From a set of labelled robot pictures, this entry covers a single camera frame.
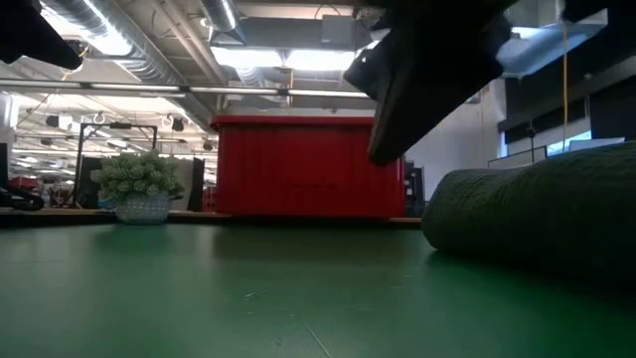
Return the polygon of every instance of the white wall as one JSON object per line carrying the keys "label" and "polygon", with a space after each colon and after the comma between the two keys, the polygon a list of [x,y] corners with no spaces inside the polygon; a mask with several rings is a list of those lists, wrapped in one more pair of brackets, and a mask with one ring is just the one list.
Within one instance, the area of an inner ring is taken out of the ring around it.
{"label": "white wall", "polygon": [[492,81],[482,89],[479,104],[459,106],[406,153],[406,159],[423,167],[426,200],[448,172],[486,168],[489,160],[501,155],[497,122],[505,113],[505,83]]}
{"label": "white wall", "polygon": [[[590,130],[589,118],[582,118],[567,124],[565,139]],[[535,148],[557,143],[563,140],[563,126],[548,129],[535,136]],[[530,150],[530,138],[525,138],[508,144],[508,154],[515,154]]]}

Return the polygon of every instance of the red shipping container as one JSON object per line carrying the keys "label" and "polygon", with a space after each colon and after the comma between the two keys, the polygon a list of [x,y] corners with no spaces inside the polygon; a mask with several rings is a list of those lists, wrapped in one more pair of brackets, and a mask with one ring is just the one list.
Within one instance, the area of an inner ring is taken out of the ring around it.
{"label": "red shipping container", "polygon": [[367,158],[370,117],[219,115],[217,212],[402,217],[402,162]]}

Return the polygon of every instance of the green table surface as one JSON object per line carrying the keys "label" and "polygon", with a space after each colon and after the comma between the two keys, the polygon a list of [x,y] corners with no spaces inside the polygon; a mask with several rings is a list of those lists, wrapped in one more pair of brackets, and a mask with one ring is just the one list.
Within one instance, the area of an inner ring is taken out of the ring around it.
{"label": "green table surface", "polygon": [[0,357],[636,357],[631,302],[419,231],[0,232]]}

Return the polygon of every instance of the plant pot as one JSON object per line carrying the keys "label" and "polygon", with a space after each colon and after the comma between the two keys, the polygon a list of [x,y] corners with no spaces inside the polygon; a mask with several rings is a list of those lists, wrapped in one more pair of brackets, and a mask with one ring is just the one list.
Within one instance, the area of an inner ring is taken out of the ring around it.
{"label": "plant pot", "polygon": [[117,204],[117,219],[126,224],[161,224],[168,218],[168,194],[155,197],[132,196],[124,203]]}

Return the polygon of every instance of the green cushion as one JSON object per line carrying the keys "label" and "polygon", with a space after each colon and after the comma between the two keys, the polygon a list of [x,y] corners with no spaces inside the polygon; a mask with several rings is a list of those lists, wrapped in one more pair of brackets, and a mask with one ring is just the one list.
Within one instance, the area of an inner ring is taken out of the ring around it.
{"label": "green cushion", "polygon": [[602,281],[636,278],[636,143],[459,170],[422,216],[443,252]]}

